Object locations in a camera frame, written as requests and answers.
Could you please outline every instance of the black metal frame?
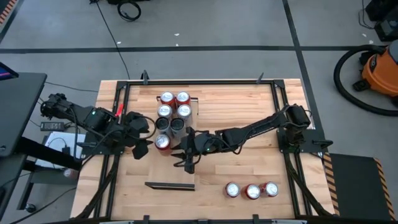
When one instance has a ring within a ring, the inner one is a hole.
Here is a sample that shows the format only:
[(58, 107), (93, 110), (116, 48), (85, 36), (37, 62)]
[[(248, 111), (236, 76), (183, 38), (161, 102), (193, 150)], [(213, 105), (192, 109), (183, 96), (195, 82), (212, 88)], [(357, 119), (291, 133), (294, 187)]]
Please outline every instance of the black metal frame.
[[(283, 80), (165, 80), (165, 81), (159, 81), (159, 80), (149, 80), (148, 77), (145, 77), (144, 80), (134, 80), (134, 81), (118, 81), (116, 85), (116, 92), (114, 96), (114, 101), (113, 101), (113, 109), (112, 111), (115, 113), (116, 110), (118, 109), (118, 102), (120, 99), (120, 94), (121, 90), (125, 89), (124, 91), (124, 99), (123, 99), (123, 110), (121, 114), (121, 121), (123, 121), (126, 113), (127, 113), (127, 104), (129, 101), (129, 94), (130, 94), (130, 88), (132, 86), (142, 86), (142, 85), (269, 85), (271, 88), (272, 92), (272, 98), (274, 100), (274, 107), (276, 111), (280, 110), (280, 105), (278, 101), (278, 96), (276, 89), (277, 87), (280, 88), (280, 92), (282, 94), (282, 101), (283, 104), (286, 105), (287, 102), (287, 95), (286, 95), (286, 90), (285, 90), (285, 85)], [(285, 158), (285, 163), (290, 162), (290, 154), (285, 152), (284, 158)], [(119, 162), (120, 156), (115, 156), (114, 157), (114, 162)], [(303, 174), (303, 169), (302, 169), (302, 163), (300, 159), (299, 152), (295, 154), (295, 161), (296, 161), (296, 167), (297, 167), (297, 172), (298, 176), (300, 177), (300, 180), (305, 184), (305, 179), (304, 179), (304, 174)], [(106, 176), (107, 170), (108, 170), (108, 164), (109, 164), (109, 156), (104, 156), (103, 159), (103, 166), (101, 170), (101, 176), (99, 180), (99, 186), (103, 184), (104, 178)], [(106, 216), (107, 218), (111, 218), (112, 214), (112, 208), (113, 208), (113, 198), (114, 198), (114, 193), (115, 193), (115, 188), (116, 188), (116, 178), (117, 175), (115, 175), (114, 179), (112, 180), (110, 187), (109, 187), (109, 195), (108, 195), (108, 202), (106, 206)], [(299, 203), (297, 200), (297, 193), (296, 193), (296, 188), (295, 188), (295, 182), (293, 178), (289, 175), (288, 173), (288, 181), (289, 181), (289, 189), (290, 189), (290, 196), (292, 199), (292, 204), (293, 204), (293, 210), (294, 210), (294, 215), (295, 217), (300, 216), (300, 209), (299, 209)], [(304, 199), (304, 204), (305, 204), (305, 211), (307, 215), (312, 215), (312, 210), (311, 210), (311, 205), (309, 201), (307, 200), (306, 196), (303, 194), (303, 199)], [(94, 210), (94, 217), (98, 218), (100, 216), (100, 210), (101, 210), (101, 203), (98, 203), (95, 207)], [(270, 220), (257, 220), (259, 223), (268, 223)], [(167, 222), (172, 222), (172, 223), (188, 223), (190, 222), (189, 220), (162, 220), (162, 223), (167, 223)], [(212, 220), (212, 223), (253, 223), (253, 220)]]

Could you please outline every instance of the shop vacuum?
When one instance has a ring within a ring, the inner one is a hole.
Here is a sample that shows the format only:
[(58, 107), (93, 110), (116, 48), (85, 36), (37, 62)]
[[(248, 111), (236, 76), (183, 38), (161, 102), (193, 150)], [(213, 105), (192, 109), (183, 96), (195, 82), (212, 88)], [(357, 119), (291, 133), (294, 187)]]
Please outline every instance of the shop vacuum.
[(385, 110), (371, 106), (348, 93), (340, 80), (343, 64), (356, 53), (363, 52), (359, 62), (363, 65), (361, 80), (353, 84), (356, 91), (374, 90), (390, 96), (392, 103), (398, 106), (398, 40), (387, 47), (362, 45), (345, 53), (337, 62), (333, 79), (339, 93), (354, 105), (384, 116), (398, 116), (398, 110)]

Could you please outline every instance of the warning stripe tape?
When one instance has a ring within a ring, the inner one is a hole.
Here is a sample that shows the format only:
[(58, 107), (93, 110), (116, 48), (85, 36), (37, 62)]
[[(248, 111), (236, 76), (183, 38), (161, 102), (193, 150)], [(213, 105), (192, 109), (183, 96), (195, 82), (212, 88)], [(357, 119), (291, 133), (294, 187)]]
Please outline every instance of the warning stripe tape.
[(3, 24), (4, 21), (6, 20), (8, 14), (10, 14), (12, 8), (15, 6), (15, 3), (17, 0), (10, 0), (6, 6), (6, 8), (3, 10), (3, 12), (0, 14), (0, 24)]
[(390, 195), (388, 193), (388, 188), (387, 188), (387, 184), (386, 184), (386, 178), (384, 177), (384, 172), (383, 172), (383, 168), (381, 166), (381, 162), (380, 162), (379, 159), (376, 159), (376, 158), (374, 158), (374, 160), (376, 161), (377, 169), (379, 170), (379, 177), (380, 177), (380, 181), (381, 181), (381, 186), (382, 186), (383, 191), (384, 191), (384, 196), (386, 197), (386, 203), (387, 203), (387, 207), (388, 207), (388, 212), (390, 214), (391, 220), (395, 221), (396, 220), (396, 216), (394, 215), (394, 209), (392, 208), (392, 203), (391, 203)]
[(333, 208), (335, 209), (335, 214), (340, 216), (340, 212), (338, 210), (335, 176), (333, 174), (333, 166), (331, 164), (329, 152), (323, 154), (323, 165), (325, 166), (326, 181), (328, 182), (331, 202), (333, 204)]

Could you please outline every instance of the red soda can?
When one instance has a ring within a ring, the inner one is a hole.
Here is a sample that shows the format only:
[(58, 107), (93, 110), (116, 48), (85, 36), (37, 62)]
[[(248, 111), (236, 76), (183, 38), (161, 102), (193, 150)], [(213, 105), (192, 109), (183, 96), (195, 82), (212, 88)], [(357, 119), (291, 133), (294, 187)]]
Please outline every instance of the red soda can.
[(181, 91), (177, 94), (175, 101), (177, 102), (177, 107), (181, 105), (191, 105), (191, 96), (186, 91)]
[(255, 200), (260, 197), (261, 191), (259, 186), (257, 186), (256, 184), (249, 184), (244, 189), (244, 193), (249, 199)]
[(263, 193), (267, 197), (275, 197), (278, 195), (278, 185), (274, 182), (266, 182), (261, 184), (260, 186), (261, 193)]
[(241, 188), (237, 183), (229, 182), (225, 185), (225, 192), (230, 197), (237, 197), (241, 193)]
[(170, 138), (165, 134), (160, 134), (155, 138), (155, 146), (164, 156), (169, 156), (172, 153)]
[(171, 106), (173, 109), (177, 108), (175, 105), (175, 97), (172, 92), (163, 92), (160, 96), (160, 102), (162, 102), (162, 104)]

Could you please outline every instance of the vacuum hose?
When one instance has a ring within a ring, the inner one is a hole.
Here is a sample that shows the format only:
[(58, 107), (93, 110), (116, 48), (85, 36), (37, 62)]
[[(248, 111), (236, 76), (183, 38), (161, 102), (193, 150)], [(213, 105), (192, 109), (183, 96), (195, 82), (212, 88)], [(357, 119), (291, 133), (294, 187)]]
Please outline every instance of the vacuum hose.
[(350, 101), (351, 103), (353, 103), (354, 105), (375, 113), (375, 114), (379, 114), (379, 115), (384, 115), (384, 116), (398, 116), (398, 110), (385, 110), (382, 108), (377, 108), (375, 106), (371, 106), (357, 98), (355, 98), (353, 95), (351, 95), (350, 93), (348, 93), (348, 91), (343, 87), (343, 84), (341, 84), (341, 80), (340, 80), (340, 71), (341, 68), (343, 66), (343, 64), (347, 61), (347, 59), (349, 59), (351, 56), (353, 56), (354, 54), (358, 53), (358, 52), (362, 52), (362, 51), (368, 51), (368, 52), (372, 52), (375, 54), (383, 54), (386, 49), (383, 47), (379, 47), (379, 46), (375, 46), (375, 45), (362, 45), (359, 46), (357, 48), (355, 48), (354, 50), (350, 50), (349, 52), (345, 53), (340, 60), (337, 62), (336, 67), (335, 67), (335, 71), (333, 73), (333, 79), (335, 81), (335, 85), (336, 88), (338, 90), (338, 92), (344, 97), (346, 98), (348, 101)]

